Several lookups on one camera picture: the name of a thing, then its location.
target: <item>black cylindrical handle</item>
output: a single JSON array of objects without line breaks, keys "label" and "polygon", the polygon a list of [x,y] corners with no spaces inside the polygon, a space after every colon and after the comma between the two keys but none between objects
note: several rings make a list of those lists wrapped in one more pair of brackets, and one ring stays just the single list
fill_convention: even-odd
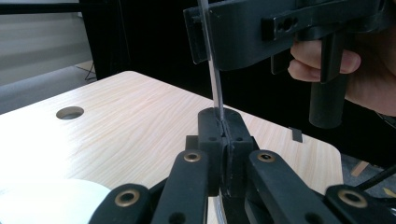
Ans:
[{"label": "black cylindrical handle", "polygon": [[309,122],[322,129],[336,128],[342,122],[347,76],[326,83],[312,83]]}]

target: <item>white wall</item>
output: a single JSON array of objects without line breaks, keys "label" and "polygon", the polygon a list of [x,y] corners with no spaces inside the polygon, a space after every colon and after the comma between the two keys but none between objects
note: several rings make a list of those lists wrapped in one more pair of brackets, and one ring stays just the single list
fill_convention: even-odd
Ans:
[{"label": "white wall", "polygon": [[[0,0],[0,3],[76,2]],[[77,13],[0,15],[0,85],[91,59],[84,22]]]}]

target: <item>round hole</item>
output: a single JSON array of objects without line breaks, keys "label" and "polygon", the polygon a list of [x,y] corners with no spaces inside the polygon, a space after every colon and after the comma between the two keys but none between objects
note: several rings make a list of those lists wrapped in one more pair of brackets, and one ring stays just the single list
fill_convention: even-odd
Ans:
[{"label": "round hole", "polygon": [[338,191],[338,197],[341,199],[341,201],[350,206],[354,206],[357,208],[367,207],[366,199],[364,199],[363,196],[353,190],[341,189],[340,191]]},{"label": "round hole", "polygon": [[315,214],[315,213],[307,213],[305,214],[305,220],[309,223],[309,224],[322,224],[323,223],[323,219]]},{"label": "round hole", "polygon": [[186,223],[186,217],[183,213],[174,213],[169,217],[168,221],[169,224],[183,224]]},{"label": "round hole", "polygon": [[69,106],[56,113],[58,119],[76,119],[84,113],[84,109],[79,106]]},{"label": "round hole", "polygon": [[139,200],[140,194],[136,189],[127,189],[116,196],[116,205],[119,207],[126,207],[136,203]]},{"label": "round hole", "polygon": [[271,154],[269,154],[269,153],[265,153],[265,152],[259,153],[259,154],[257,155],[257,158],[258,158],[260,161],[265,161],[265,162],[272,162],[272,161],[275,160],[275,157],[274,157],[273,155],[271,155]]},{"label": "round hole", "polygon": [[197,153],[189,153],[189,154],[184,155],[185,161],[193,162],[193,161],[198,161],[200,159],[201,159],[201,156]]}]

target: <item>black cable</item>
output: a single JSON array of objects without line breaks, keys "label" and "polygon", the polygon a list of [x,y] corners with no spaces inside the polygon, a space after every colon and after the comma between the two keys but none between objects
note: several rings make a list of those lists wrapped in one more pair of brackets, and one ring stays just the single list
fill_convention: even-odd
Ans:
[{"label": "black cable", "polygon": [[389,168],[385,169],[384,171],[378,173],[377,175],[373,176],[372,178],[364,181],[363,183],[357,186],[358,189],[366,190],[369,189],[379,182],[383,181],[384,179],[394,175],[396,173],[396,164],[390,166]]},{"label": "black cable", "polygon": [[89,73],[88,73],[88,75],[85,77],[85,80],[86,80],[86,81],[89,81],[89,80],[92,80],[92,79],[96,79],[96,77],[90,77],[90,78],[88,78],[88,76],[90,75],[90,73],[91,73],[92,69],[93,69],[93,63],[92,63],[92,66],[91,66],[90,72],[89,72]]}]

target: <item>human hand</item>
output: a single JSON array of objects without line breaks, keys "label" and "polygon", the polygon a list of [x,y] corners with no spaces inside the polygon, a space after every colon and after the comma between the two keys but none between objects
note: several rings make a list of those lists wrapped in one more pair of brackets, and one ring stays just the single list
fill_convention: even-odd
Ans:
[{"label": "human hand", "polygon": [[[396,26],[378,34],[358,35],[355,45],[354,51],[344,50],[341,61],[340,73],[349,76],[346,99],[396,117]],[[294,57],[290,75],[319,82],[321,41],[295,42],[290,52]]]}]

